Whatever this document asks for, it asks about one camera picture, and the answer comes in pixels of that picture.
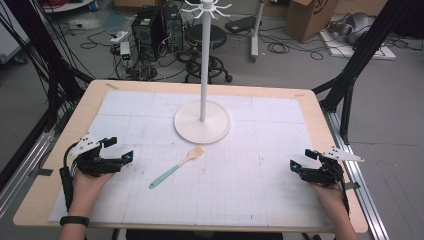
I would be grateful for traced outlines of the white hook rack stand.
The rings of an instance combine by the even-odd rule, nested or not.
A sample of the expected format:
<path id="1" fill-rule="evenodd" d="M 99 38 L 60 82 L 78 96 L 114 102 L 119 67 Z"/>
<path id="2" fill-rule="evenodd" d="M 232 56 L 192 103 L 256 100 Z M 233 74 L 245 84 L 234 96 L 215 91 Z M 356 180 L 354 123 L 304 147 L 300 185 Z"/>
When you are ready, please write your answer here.
<path id="1" fill-rule="evenodd" d="M 228 111 L 220 104 L 208 101 L 208 78 L 210 57 L 211 20 L 214 14 L 224 16 L 218 6 L 219 0 L 201 0 L 200 4 L 191 4 L 191 12 L 198 10 L 197 18 L 202 19 L 202 52 L 201 52 L 201 89 L 200 100 L 182 106 L 174 116 L 174 127 L 185 140 L 205 145 L 215 143 L 224 138 L 231 128 L 231 118 Z"/>

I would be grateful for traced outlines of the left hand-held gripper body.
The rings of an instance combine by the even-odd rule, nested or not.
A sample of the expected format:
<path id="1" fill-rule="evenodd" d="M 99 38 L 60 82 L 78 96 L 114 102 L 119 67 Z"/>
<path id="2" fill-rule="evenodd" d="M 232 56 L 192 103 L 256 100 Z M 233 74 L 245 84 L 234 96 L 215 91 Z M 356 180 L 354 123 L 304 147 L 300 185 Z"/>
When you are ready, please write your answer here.
<path id="1" fill-rule="evenodd" d="M 103 148 L 91 133 L 87 132 L 69 151 L 73 164 L 84 174 L 99 177 L 116 173 L 122 168 L 120 159 L 105 159 L 100 156 Z"/>

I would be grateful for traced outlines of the white power strip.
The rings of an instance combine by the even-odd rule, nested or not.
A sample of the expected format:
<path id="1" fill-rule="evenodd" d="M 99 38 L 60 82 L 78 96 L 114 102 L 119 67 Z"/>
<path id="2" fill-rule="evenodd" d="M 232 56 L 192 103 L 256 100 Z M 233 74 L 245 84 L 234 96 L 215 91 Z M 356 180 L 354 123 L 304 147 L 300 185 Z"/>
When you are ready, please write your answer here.
<path id="1" fill-rule="evenodd" d="M 110 39 L 111 43 L 118 43 L 120 41 L 122 41 L 126 36 L 128 35 L 127 31 L 119 31 L 115 37 L 112 37 Z"/>

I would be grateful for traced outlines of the aluminium rail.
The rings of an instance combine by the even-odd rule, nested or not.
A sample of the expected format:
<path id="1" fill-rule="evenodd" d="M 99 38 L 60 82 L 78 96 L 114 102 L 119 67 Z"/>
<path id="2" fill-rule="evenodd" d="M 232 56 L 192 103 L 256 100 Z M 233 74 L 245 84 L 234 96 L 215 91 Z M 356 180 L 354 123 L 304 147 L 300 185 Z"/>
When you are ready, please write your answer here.
<path id="1" fill-rule="evenodd" d="M 336 146 L 345 152 L 352 154 L 353 151 L 351 146 L 344 142 L 342 135 L 339 133 L 340 120 L 337 114 L 327 111 L 323 111 L 323 114 Z M 361 211 L 366 219 L 368 230 L 372 235 L 372 239 L 390 240 L 358 163 L 355 161 L 347 161 L 344 163 L 344 166 L 349 179 L 353 183 L 359 184 L 359 188 L 356 188 L 354 192 L 361 207 Z"/>
<path id="2" fill-rule="evenodd" d="M 26 181 L 31 176 L 35 176 L 36 172 L 41 168 L 41 162 L 49 155 L 54 140 L 54 133 L 43 132 L 31 143 L 31 148 L 24 155 L 23 161 L 0 191 L 0 219 L 13 205 L 14 199 Z"/>

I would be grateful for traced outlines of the white grid mat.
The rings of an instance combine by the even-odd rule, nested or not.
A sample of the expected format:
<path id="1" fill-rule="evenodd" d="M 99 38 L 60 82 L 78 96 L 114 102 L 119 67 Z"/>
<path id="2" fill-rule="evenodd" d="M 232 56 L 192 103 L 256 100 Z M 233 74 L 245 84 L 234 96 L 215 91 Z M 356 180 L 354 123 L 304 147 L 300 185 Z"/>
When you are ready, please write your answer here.
<path id="1" fill-rule="evenodd" d="M 304 154 L 311 142 L 293 99 L 213 96 L 229 111 L 229 133 L 150 189 L 192 149 L 177 134 L 174 116 L 195 99 L 126 91 L 105 96 L 89 131 L 98 139 L 117 137 L 103 157 L 132 151 L 134 160 L 106 184 L 92 223 L 329 229 L 316 194 L 289 169 L 290 160 L 318 165 Z"/>

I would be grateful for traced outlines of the black flat device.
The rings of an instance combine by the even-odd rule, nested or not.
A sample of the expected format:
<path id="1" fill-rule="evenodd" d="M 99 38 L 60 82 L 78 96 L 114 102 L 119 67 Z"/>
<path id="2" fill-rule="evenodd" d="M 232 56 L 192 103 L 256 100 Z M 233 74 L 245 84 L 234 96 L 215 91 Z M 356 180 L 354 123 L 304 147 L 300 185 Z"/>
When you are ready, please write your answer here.
<path id="1" fill-rule="evenodd" d="M 231 33 L 240 33 L 250 30 L 255 25 L 255 17 L 248 16 L 225 24 L 225 28 Z"/>

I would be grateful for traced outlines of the black wristband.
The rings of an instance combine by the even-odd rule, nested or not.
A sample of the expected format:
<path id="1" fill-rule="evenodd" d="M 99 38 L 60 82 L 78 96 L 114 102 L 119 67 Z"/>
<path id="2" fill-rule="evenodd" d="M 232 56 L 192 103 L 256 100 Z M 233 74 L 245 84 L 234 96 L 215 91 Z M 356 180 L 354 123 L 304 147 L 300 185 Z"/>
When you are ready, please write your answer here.
<path id="1" fill-rule="evenodd" d="M 60 225 L 65 226 L 66 224 L 78 224 L 87 227 L 90 223 L 90 219 L 83 216 L 63 216 L 60 219 Z"/>

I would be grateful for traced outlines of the black computer tower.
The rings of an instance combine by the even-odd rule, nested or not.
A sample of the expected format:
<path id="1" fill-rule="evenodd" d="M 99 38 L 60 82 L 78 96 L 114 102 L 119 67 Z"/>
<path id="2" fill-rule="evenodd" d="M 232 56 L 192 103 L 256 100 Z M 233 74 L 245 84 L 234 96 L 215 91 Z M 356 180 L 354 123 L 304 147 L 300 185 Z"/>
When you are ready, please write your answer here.
<path id="1" fill-rule="evenodd" d="M 180 51 L 183 48 L 182 18 L 175 4 L 162 7 L 163 20 L 167 35 L 168 49 Z"/>
<path id="2" fill-rule="evenodd" d="M 164 39 L 161 9 L 158 6 L 143 6 L 131 28 L 139 58 L 150 62 L 157 61 L 158 46 Z"/>

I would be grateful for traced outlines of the grey bag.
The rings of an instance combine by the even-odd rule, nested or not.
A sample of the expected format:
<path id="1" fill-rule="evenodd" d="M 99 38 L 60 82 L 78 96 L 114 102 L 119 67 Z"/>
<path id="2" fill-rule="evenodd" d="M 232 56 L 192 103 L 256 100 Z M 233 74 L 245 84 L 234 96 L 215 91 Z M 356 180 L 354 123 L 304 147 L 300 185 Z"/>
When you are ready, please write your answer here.
<path id="1" fill-rule="evenodd" d="M 355 45 L 362 35 L 368 32 L 374 21 L 373 17 L 365 13 L 347 13 L 344 17 L 331 21 L 327 30 L 329 33 L 337 33 L 348 44 Z"/>

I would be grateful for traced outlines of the wooden spatula with teal handle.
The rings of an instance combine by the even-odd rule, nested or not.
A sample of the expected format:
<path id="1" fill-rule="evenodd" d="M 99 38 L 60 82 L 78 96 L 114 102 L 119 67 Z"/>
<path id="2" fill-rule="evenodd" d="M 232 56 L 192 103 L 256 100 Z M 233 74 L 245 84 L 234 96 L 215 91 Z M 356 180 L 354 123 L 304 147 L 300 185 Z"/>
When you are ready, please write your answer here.
<path id="1" fill-rule="evenodd" d="M 184 160 L 182 160 L 180 163 L 176 164 L 171 169 L 169 169 L 168 171 L 166 171 L 165 173 L 163 173 L 162 175 L 157 177 L 154 181 L 152 181 L 149 184 L 149 188 L 150 189 L 155 188 L 160 183 L 162 183 L 164 180 L 166 180 L 170 175 L 172 175 L 175 171 L 177 171 L 181 166 L 183 166 L 186 162 L 198 158 L 203 153 L 204 153 L 204 149 L 201 146 L 194 147 L 192 150 L 190 150 L 188 152 L 188 154 L 187 154 L 187 156 L 185 157 Z"/>

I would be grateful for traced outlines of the person's left hand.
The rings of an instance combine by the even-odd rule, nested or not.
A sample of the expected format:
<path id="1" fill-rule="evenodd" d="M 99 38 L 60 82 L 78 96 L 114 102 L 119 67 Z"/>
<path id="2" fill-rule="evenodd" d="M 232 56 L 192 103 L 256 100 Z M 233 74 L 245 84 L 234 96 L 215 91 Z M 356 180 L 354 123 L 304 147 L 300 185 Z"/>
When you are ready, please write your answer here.
<path id="1" fill-rule="evenodd" d="M 114 173 L 93 177 L 75 172 L 73 181 L 73 200 L 68 210 L 70 216 L 89 217 L 104 185 L 114 176 Z"/>

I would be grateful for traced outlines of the person's right hand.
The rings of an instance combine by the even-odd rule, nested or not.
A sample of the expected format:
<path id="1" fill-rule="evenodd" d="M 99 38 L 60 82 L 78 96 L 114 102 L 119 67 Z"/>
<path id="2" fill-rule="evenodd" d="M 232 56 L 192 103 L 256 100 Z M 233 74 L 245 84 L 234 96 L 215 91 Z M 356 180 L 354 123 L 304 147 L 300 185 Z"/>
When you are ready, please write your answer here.
<path id="1" fill-rule="evenodd" d="M 309 186 L 315 191 L 326 214 L 331 220 L 348 218 L 343 195 L 337 187 L 323 187 L 316 183 L 309 183 Z"/>

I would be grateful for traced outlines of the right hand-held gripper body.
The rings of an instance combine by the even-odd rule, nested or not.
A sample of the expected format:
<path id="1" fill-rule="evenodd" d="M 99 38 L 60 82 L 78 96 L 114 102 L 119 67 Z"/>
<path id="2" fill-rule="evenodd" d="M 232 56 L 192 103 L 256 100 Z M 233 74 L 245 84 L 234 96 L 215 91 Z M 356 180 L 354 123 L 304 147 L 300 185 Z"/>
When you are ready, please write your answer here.
<path id="1" fill-rule="evenodd" d="M 365 161 L 362 157 L 348 153 L 334 146 L 322 153 L 319 152 L 317 160 L 321 163 L 318 169 L 305 168 L 300 164 L 302 170 L 297 174 L 303 181 L 324 186 L 330 186 L 343 180 L 344 171 L 339 161 Z"/>

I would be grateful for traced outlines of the brown cardboard box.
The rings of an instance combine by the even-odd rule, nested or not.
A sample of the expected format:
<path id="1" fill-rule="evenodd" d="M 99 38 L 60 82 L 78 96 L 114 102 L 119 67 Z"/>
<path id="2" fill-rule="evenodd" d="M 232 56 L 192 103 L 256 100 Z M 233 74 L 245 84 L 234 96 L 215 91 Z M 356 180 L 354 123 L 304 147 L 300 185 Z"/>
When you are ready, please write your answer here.
<path id="1" fill-rule="evenodd" d="M 325 29 L 339 0 L 290 0 L 284 32 L 306 42 Z"/>

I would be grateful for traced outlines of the black metal frame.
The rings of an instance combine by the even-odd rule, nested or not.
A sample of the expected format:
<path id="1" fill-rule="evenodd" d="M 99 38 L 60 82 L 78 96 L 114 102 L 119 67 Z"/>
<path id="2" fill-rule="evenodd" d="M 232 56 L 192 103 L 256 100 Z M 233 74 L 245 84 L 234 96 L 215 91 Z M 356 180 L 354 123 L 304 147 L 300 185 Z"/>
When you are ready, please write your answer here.
<path id="1" fill-rule="evenodd" d="M 38 4 L 38 0 L 3 0 L 0 9 L 4 6 L 16 19 L 17 25 L 29 38 L 29 42 L 23 40 L 11 21 L 3 14 L 0 14 L 0 24 L 28 56 L 40 81 L 47 84 L 48 89 L 45 93 L 48 108 L 0 172 L 0 191 L 17 173 L 18 167 L 23 163 L 24 157 L 34 146 L 37 138 L 56 124 L 59 107 L 65 102 L 76 103 L 81 99 L 84 89 L 79 85 L 78 79 L 84 83 L 91 83 L 94 80 L 62 56 L 47 30 L 45 22 L 48 21 L 48 17 Z"/>
<path id="2" fill-rule="evenodd" d="M 388 0 L 344 69 L 332 80 L 312 89 L 315 94 L 329 91 L 327 96 L 320 101 L 321 108 L 327 112 L 335 113 L 339 103 L 343 102 L 339 133 L 345 143 L 349 143 L 349 121 L 356 80 L 387 36 L 415 2 L 416 0 Z"/>

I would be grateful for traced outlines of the white metal stand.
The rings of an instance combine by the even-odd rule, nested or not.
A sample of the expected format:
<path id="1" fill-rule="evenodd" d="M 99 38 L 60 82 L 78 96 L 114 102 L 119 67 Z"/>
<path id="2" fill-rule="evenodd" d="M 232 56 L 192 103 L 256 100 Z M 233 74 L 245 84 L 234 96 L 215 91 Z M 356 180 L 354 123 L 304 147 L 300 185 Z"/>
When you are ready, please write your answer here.
<path id="1" fill-rule="evenodd" d="M 260 23 L 261 23 L 264 6 L 265 6 L 265 0 L 259 0 L 257 13 L 255 16 L 255 25 L 251 35 L 251 60 L 253 63 L 256 62 L 259 56 L 258 39 L 259 39 L 259 29 L 260 29 Z"/>

